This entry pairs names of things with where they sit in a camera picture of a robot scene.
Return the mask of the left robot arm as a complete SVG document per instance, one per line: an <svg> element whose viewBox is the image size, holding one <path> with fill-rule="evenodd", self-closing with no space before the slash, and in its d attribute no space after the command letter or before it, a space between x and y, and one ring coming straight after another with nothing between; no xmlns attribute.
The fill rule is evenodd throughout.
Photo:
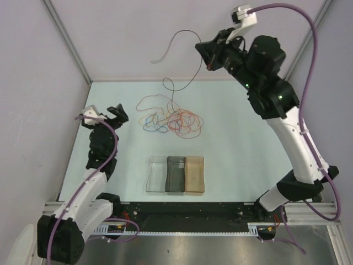
<svg viewBox="0 0 353 265"><path fill-rule="evenodd" d="M37 223L37 254L48 262L76 264L92 232L105 219L114 221L122 214L119 196L104 190L117 164L116 130L129 117L121 104L107 110L113 118L98 112L94 105L77 116L81 125L90 130L88 162L69 199Z"/></svg>

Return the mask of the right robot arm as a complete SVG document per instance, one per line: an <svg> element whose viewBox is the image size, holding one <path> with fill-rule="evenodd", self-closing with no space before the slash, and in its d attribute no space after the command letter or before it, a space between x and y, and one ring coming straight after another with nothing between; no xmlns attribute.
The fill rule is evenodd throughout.
<svg viewBox="0 0 353 265"><path fill-rule="evenodd" d="M255 202L255 217L268 221L280 205L318 195L339 170L323 159L316 163L319 152L305 140L310 134L299 122L299 99L291 84L277 74L286 57L278 40L258 36L246 51L239 47L241 36L226 43L229 34L229 29L221 30L213 40L197 43L195 49L209 71L224 68L247 90L253 110L273 129L291 162L289 173Z"/></svg>

